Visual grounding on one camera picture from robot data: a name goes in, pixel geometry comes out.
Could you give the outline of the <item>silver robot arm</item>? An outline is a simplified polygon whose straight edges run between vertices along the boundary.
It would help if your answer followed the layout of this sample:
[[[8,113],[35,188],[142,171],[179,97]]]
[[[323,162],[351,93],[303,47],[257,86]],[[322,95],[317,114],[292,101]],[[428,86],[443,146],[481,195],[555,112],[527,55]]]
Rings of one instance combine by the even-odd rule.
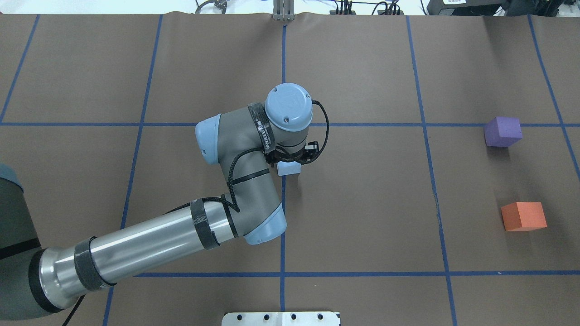
[[[195,126],[203,159],[218,164],[228,192],[195,199],[151,220],[70,248],[43,248],[24,190],[1,165],[1,319],[29,320],[77,309],[91,292],[211,250],[242,236],[259,245],[287,227],[269,165],[312,163],[324,150],[307,142],[313,106],[304,87],[282,83],[265,102],[218,114]]]

